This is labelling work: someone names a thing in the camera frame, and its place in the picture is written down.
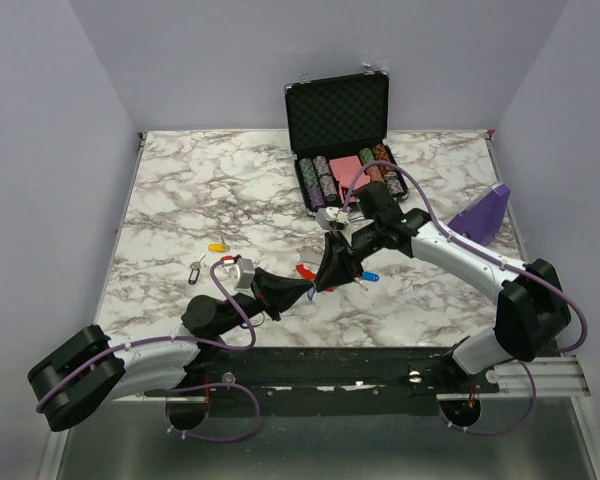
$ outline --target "wire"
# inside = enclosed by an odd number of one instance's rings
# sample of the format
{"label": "wire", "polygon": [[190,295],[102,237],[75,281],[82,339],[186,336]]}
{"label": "wire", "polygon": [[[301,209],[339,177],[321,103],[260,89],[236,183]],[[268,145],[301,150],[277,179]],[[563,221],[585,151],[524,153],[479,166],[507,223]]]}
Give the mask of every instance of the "wire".
{"label": "wire", "polygon": [[[242,319],[244,320],[244,323],[247,324],[247,328],[249,329],[249,333],[251,334],[251,341],[249,342],[248,345],[244,345],[244,346],[225,345],[224,343],[215,342],[213,340],[207,340],[206,338],[198,338],[198,337],[193,337],[193,336],[188,336],[188,335],[176,335],[173,337],[171,335],[164,335],[164,336],[159,336],[159,337],[149,337],[149,338],[142,338],[140,340],[133,340],[128,343],[122,343],[120,345],[115,345],[113,347],[107,348],[106,350],[103,350],[102,352],[98,353],[97,355],[94,355],[89,360],[87,360],[82,365],[80,365],[78,368],[76,368],[69,375],[64,377],[60,382],[58,382],[57,385],[52,387],[40,399],[40,401],[36,405],[36,412],[42,413],[44,406],[47,404],[47,402],[49,402],[49,400],[51,400],[54,396],[56,396],[58,393],[60,393],[60,391],[62,391],[74,378],[76,378],[78,375],[80,375],[86,369],[91,367],[91,365],[94,365],[95,363],[97,363],[98,361],[107,357],[108,355],[115,353],[115,352],[119,352],[120,350],[127,350],[129,348],[139,347],[142,345],[148,345],[151,343],[173,342],[175,340],[184,341],[184,342],[203,343],[205,345],[211,345],[213,347],[218,347],[223,350],[232,350],[232,351],[245,351],[245,350],[249,350],[250,348],[252,348],[256,343],[256,332],[254,330],[253,324],[251,323],[251,320],[249,320],[249,316],[242,309],[242,307],[240,307],[238,302],[236,302],[233,299],[233,297],[229,294],[229,292],[222,286],[222,284],[220,283],[220,280],[218,280],[218,277],[215,274],[216,268],[218,268],[222,264],[223,264],[223,260],[219,260],[211,266],[211,269],[210,269],[211,280],[213,280],[213,283],[215,283],[215,285],[218,287],[220,292],[226,297],[227,301],[233,306],[233,308],[236,309],[236,311],[238,312],[240,317],[242,317]],[[256,421],[254,422],[254,425],[257,430],[257,427],[260,425],[260,420],[259,420],[260,405],[258,404],[258,399],[246,387],[243,387],[242,385],[232,384],[232,383],[218,383],[218,384],[211,384],[211,385],[217,385],[220,387],[237,388],[239,390],[245,391],[247,393],[247,395],[249,395],[249,397],[251,398],[251,400],[253,401],[254,406],[255,406],[257,418],[256,418]],[[196,386],[196,387],[190,387],[187,389],[175,389],[175,390],[171,390],[171,391],[172,392],[176,392],[176,391],[180,391],[180,390],[194,391],[194,390],[203,390],[206,388],[210,388],[210,385],[201,385],[201,386]],[[241,440],[243,438],[247,438],[247,436],[251,436],[251,435],[253,435],[253,433],[255,433],[255,430],[253,432],[251,431],[253,428],[254,427],[252,425],[252,427],[249,429],[249,431],[247,433],[239,435],[237,437],[229,437],[229,440],[227,440],[227,441],[232,442],[232,441]],[[203,440],[205,439],[205,438],[202,438],[203,437],[202,435],[196,435],[196,434],[192,434],[190,432],[186,432],[186,433],[187,433],[187,436],[190,436],[190,437],[201,438]],[[209,440],[209,441],[218,442],[221,440],[222,439],[215,438],[215,439]]]}
{"label": "wire", "polygon": [[183,440],[184,440],[184,437],[190,437],[190,438],[195,438],[197,440],[204,440],[205,442],[214,442],[214,443],[239,442],[240,440],[244,440],[246,438],[253,436],[260,428],[260,423],[262,423],[262,417],[260,416],[260,404],[258,403],[258,399],[253,394],[253,392],[251,390],[249,390],[247,387],[245,387],[244,385],[239,385],[237,383],[219,382],[219,383],[209,383],[206,385],[197,385],[195,387],[172,388],[171,390],[169,390],[169,392],[185,393],[185,392],[195,392],[198,390],[206,390],[208,388],[223,388],[223,387],[236,388],[236,389],[246,393],[247,396],[249,397],[249,399],[251,400],[251,402],[253,403],[253,407],[255,409],[255,416],[254,416],[253,422],[251,423],[251,425],[249,426],[249,428],[247,429],[246,432],[241,433],[240,435],[235,435],[233,437],[212,437],[212,436],[208,436],[208,435],[200,435],[199,433],[193,433],[193,432],[190,432],[187,430],[178,430],[171,423],[171,412],[169,411],[169,409],[165,409],[165,419],[167,421],[167,424],[169,424],[169,429],[167,430],[167,433],[171,433],[172,431],[175,431],[175,432],[179,433],[180,435],[182,435]]}
{"label": "wire", "polygon": [[353,176],[353,181],[351,182],[351,188],[349,188],[349,190],[347,191],[347,195],[345,196],[344,205],[342,207],[343,211],[346,212],[347,209],[348,209],[349,202],[351,201],[351,195],[353,194],[353,190],[354,190],[354,187],[356,185],[356,182],[358,181],[358,179],[360,178],[360,176],[365,172],[365,170],[367,170],[368,168],[371,168],[373,166],[389,167],[389,168],[392,168],[394,170],[397,170],[402,175],[404,175],[405,177],[407,177],[411,181],[411,183],[413,184],[413,186],[415,187],[415,189],[418,191],[418,193],[420,194],[420,196],[422,197],[422,201],[424,202],[424,205],[425,205],[427,211],[429,212],[429,215],[431,216],[431,221],[433,222],[433,224],[435,225],[435,227],[438,229],[438,231],[447,240],[449,240],[450,242],[453,242],[453,243],[455,243],[457,245],[460,245],[465,250],[473,253],[474,255],[477,255],[478,257],[482,258],[483,260],[488,261],[489,263],[493,263],[494,265],[497,265],[497,266],[499,266],[501,268],[504,268],[505,270],[509,270],[510,272],[514,272],[514,273],[516,273],[518,275],[522,275],[523,277],[528,278],[528,279],[534,281],[535,283],[537,283],[537,284],[543,286],[544,288],[546,288],[547,290],[549,290],[554,295],[560,297],[569,306],[571,306],[571,308],[573,308],[574,312],[576,312],[576,315],[578,315],[578,319],[580,320],[580,326],[581,326],[580,337],[578,338],[578,340],[576,340],[576,342],[573,345],[569,345],[568,347],[563,347],[563,348],[555,349],[555,350],[553,350],[554,353],[572,352],[574,350],[577,350],[578,348],[580,348],[584,344],[585,340],[587,339],[587,335],[589,334],[589,324],[587,322],[587,318],[585,317],[584,312],[582,311],[582,309],[580,309],[580,307],[578,305],[576,305],[575,301],[570,296],[568,296],[567,294],[565,294],[562,290],[560,290],[559,288],[555,287],[554,285],[551,285],[546,280],[543,280],[542,278],[538,277],[537,275],[534,275],[533,273],[527,272],[526,270],[523,270],[521,268],[514,267],[513,265],[508,265],[506,263],[502,263],[502,262],[500,262],[500,260],[497,257],[489,255],[488,253],[485,253],[482,250],[479,250],[479,249],[475,248],[474,246],[472,246],[472,245],[470,245],[470,244],[468,244],[468,243],[460,240],[455,233],[448,231],[445,227],[442,226],[442,224],[440,223],[440,221],[436,217],[436,214],[433,211],[433,206],[431,205],[431,202],[429,201],[429,198],[427,198],[427,195],[424,193],[424,190],[422,190],[422,187],[420,186],[420,184],[416,181],[415,178],[413,178],[413,176],[411,176],[406,170],[404,170],[403,168],[399,167],[398,165],[395,165],[395,164],[390,163],[390,162],[374,161],[374,162],[367,163],[360,170],[358,170],[358,172]]}
{"label": "wire", "polygon": [[529,367],[527,367],[527,365],[523,362],[518,362],[518,363],[520,363],[520,366],[522,368],[524,368],[525,372],[527,372],[527,376],[529,377],[529,383],[531,384],[531,405],[529,406],[529,410],[527,410],[527,413],[524,414],[524,417],[522,417],[517,423],[515,423],[509,427],[502,428],[500,430],[477,430],[477,429],[473,429],[473,428],[461,427],[460,425],[456,425],[455,423],[453,423],[451,420],[449,420],[447,418],[444,411],[442,410],[442,406],[438,405],[438,413],[442,417],[442,420],[444,420],[444,423],[447,424],[447,427],[452,428],[453,430],[457,430],[458,432],[468,433],[469,435],[480,435],[480,436],[484,436],[484,437],[493,437],[495,435],[504,435],[506,433],[511,433],[514,430],[524,427],[527,423],[529,423],[529,421],[531,420],[531,417],[533,416],[533,414],[536,410],[536,406],[538,404],[538,391],[536,388],[536,382],[533,380],[533,375],[531,375],[531,370],[529,370]]}

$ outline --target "gray wall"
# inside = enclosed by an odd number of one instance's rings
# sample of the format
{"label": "gray wall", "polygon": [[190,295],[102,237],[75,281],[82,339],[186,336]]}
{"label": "gray wall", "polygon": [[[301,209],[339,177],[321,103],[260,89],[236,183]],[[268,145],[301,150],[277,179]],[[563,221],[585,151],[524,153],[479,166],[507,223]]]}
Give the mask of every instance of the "gray wall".
{"label": "gray wall", "polygon": [[[496,149],[529,251],[555,262],[589,316],[580,356],[600,422],[600,0],[566,7],[496,131]],[[577,334],[574,326],[562,343]]]}
{"label": "gray wall", "polygon": [[91,320],[134,132],[67,1],[0,1],[0,478],[35,478],[26,374]]}
{"label": "gray wall", "polygon": [[566,0],[71,0],[143,129],[285,127],[282,87],[388,69],[393,128],[492,128]]}

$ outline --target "purple cable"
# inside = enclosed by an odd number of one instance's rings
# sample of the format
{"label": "purple cable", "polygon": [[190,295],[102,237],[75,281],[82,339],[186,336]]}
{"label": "purple cable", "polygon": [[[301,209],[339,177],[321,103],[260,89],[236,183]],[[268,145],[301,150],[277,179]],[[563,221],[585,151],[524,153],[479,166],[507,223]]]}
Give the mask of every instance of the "purple cable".
{"label": "purple cable", "polygon": [[[415,187],[415,189],[418,191],[418,193],[422,197],[422,201],[424,202],[424,205],[425,205],[427,211],[429,212],[429,215],[431,216],[431,221],[433,222],[435,227],[438,229],[438,231],[447,240],[449,240],[457,245],[460,245],[465,250],[473,253],[474,255],[477,255],[478,257],[482,258],[483,260],[488,261],[489,263],[493,263],[495,265],[501,266],[500,260],[498,260],[496,257],[493,257],[493,256],[489,255],[488,253],[478,250],[477,248],[473,247],[472,245],[469,245],[468,243],[465,243],[462,240],[460,240],[457,237],[457,234],[447,231],[442,226],[442,224],[440,223],[438,218],[436,217],[436,214],[433,211],[433,206],[431,205],[431,202],[429,201],[426,194],[422,190],[422,187],[420,187],[420,184],[416,181],[415,178],[413,178],[409,173],[407,173],[406,170],[404,170],[403,168],[401,168],[398,165],[395,165],[393,163],[375,161],[375,162],[367,163],[360,170],[358,170],[358,172],[353,177],[353,181],[351,182],[351,188],[349,188],[349,190],[347,191],[347,195],[345,196],[344,205],[342,207],[343,211],[345,211],[345,212],[347,211],[349,202],[351,201],[351,195],[353,194],[353,190],[356,185],[356,182],[358,181],[358,178],[360,178],[360,176],[364,173],[364,171],[367,168],[373,167],[374,165],[389,167],[394,170],[397,170],[402,175],[407,177],[411,181],[411,183],[413,183],[413,186]],[[557,348],[557,349],[553,350],[554,353],[572,352],[574,350],[577,350],[584,344],[585,340],[587,339],[587,335],[589,334],[589,324],[587,322],[587,318],[584,315],[584,312],[580,309],[580,307],[578,305],[576,305],[575,301],[571,297],[566,295],[559,288],[556,288],[555,286],[551,285],[546,280],[543,280],[542,278],[538,277],[537,275],[534,275],[533,273],[529,273],[526,270],[523,270],[518,267],[514,267],[513,265],[508,265],[508,264],[502,265],[502,268],[504,268],[505,270],[509,270],[510,272],[517,273],[518,275],[522,275],[523,277],[526,277],[526,278],[536,282],[537,284],[543,286],[544,288],[549,290],[551,293],[553,293],[554,295],[557,295],[558,297],[563,299],[565,302],[567,302],[567,304],[571,308],[573,308],[573,311],[576,312],[576,315],[578,315],[578,318],[580,319],[580,326],[582,328],[582,330],[580,332],[580,337],[578,338],[578,340],[576,340],[576,342],[573,345],[569,345],[568,347],[563,347],[563,348]]]}
{"label": "purple cable", "polygon": [[531,417],[533,416],[533,413],[536,410],[536,406],[538,404],[538,391],[536,389],[536,382],[533,380],[533,375],[531,375],[531,370],[529,370],[529,367],[527,367],[527,365],[522,362],[519,362],[519,363],[520,363],[520,366],[522,368],[524,368],[524,370],[527,372],[527,375],[529,376],[529,383],[531,384],[531,405],[529,406],[529,410],[527,410],[527,413],[525,413],[524,417],[522,417],[518,421],[518,423],[515,423],[515,424],[513,424],[509,427],[503,428],[501,430],[475,430],[475,429],[455,425],[444,414],[442,407],[438,406],[438,413],[444,420],[444,423],[446,423],[449,428],[452,428],[459,432],[468,433],[469,435],[481,435],[481,436],[485,436],[485,437],[492,437],[494,435],[504,435],[506,433],[511,433],[514,430],[517,430],[518,428],[524,427],[527,423],[529,423],[529,420],[531,420]]}
{"label": "purple cable", "polygon": [[[91,357],[89,360],[84,362],[82,365],[80,365],[78,368],[76,368],[69,375],[64,377],[60,382],[58,382],[58,384],[56,386],[51,388],[40,399],[40,401],[36,405],[36,412],[42,413],[44,406],[47,404],[47,402],[49,400],[51,400],[54,396],[56,396],[62,389],[64,389],[69,384],[69,382],[71,382],[74,378],[76,378],[78,375],[80,375],[83,371],[85,371],[91,365],[95,364],[96,362],[105,358],[107,355],[109,355],[111,353],[115,353],[120,350],[124,350],[126,348],[139,347],[141,345],[148,345],[150,343],[172,342],[175,340],[181,340],[181,341],[185,341],[185,342],[204,343],[206,345],[211,345],[213,347],[218,347],[218,348],[222,348],[224,350],[233,350],[233,351],[244,351],[244,350],[249,350],[250,348],[252,348],[256,344],[256,331],[253,328],[253,324],[251,323],[251,320],[249,320],[249,316],[245,313],[245,311],[242,309],[242,307],[240,307],[238,302],[236,302],[233,299],[233,297],[229,294],[229,292],[227,292],[227,290],[222,286],[222,284],[220,283],[220,280],[218,280],[218,277],[216,277],[215,270],[220,265],[222,265],[222,263],[223,263],[223,260],[219,260],[211,266],[211,269],[210,269],[211,280],[213,280],[213,283],[215,283],[216,287],[218,287],[218,290],[220,290],[220,292],[226,297],[227,301],[233,306],[233,308],[236,309],[236,311],[238,312],[240,317],[242,317],[242,320],[244,320],[244,323],[247,324],[247,328],[249,329],[249,333],[251,334],[251,342],[249,342],[248,345],[244,345],[244,346],[225,345],[224,343],[214,342],[213,340],[207,340],[206,338],[197,338],[197,337],[192,337],[192,336],[187,336],[187,335],[178,335],[176,337],[171,337],[170,335],[163,335],[160,337],[142,338],[140,340],[134,340],[134,341],[128,342],[127,344],[120,344],[120,345],[116,345],[114,347],[109,347],[106,350],[103,350],[102,352],[98,353],[97,355],[94,355],[93,357]],[[260,405],[258,404],[258,400],[246,387],[243,387],[242,385],[231,384],[231,383],[226,383],[226,384],[218,383],[218,384],[212,384],[212,385],[217,385],[220,387],[235,387],[235,388],[238,388],[239,390],[246,391],[247,394],[251,397],[251,400],[254,402],[257,416],[258,417],[260,416]],[[171,390],[171,391],[172,392],[184,391],[184,390],[193,391],[194,389],[202,390],[202,389],[206,389],[206,388],[210,388],[210,386],[209,385],[200,385],[200,386],[196,386],[196,387],[191,387],[190,389],[177,389],[177,390]],[[260,424],[259,420],[257,420],[254,423],[254,425],[256,427],[259,424]],[[254,430],[254,432],[251,432],[251,430],[252,429],[249,429],[248,435],[243,434],[239,437],[231,437],[231,438],[238,438],[238,439],[246,438],[247,436],[250,436],[253,433],[255,433],[255,430]],[[217,441],[220,441],[220,439],[215,439],[215,440],[210,440],[210,441],[217,442]]]}
{"label": "purple cable", "polygon": [[235,435],[233,437],[211,437],[208,435],[200,435],[198,433],[192,433],[187,430],[178,430],[171,423],[171,412],[169,412],[169,410],[167,409],[167,410],[165,410],[165,419],[167,420],[167,423],[169,424],[169,430],[167,430],[167,433],[170,433],[171,431],[175,431],[175,432],[178,432],[179,434],[185,435],[187,437],[196,438],[198,440],[204,440],[205,442],[215,442],[215,443],[238,442],[240,440],[244,440],[244,439],[249,438],[252,435],[254,435],[258,431],[258,428],[260,428],[260,423],[262,421],[262,417],[260,416],[260,404],[258,403],[258,399],[253,394],[253,392],[251,392],[251,390],[249,390],[247,387],[245,387],[243,385],[239,385],[237,383],[220,382],[220,383],[209,383],[207,385],[197,385],[195,387],[173,388],[173,389],[169,390],[169,392],[185,393],[185,392],[195,392],[198,390],[206,390],[208,388],[223,388],[223,387],[237,388],[238,390],[241,390],[244,393],[246,393],[247,396],[249,397],[249,399],[253,402],[253,406],[255,408],[255,419],[253,420],[253,423],[251,424],[251,426],[249,427],[249,429],[246,432],[241,433],[240,435]]}

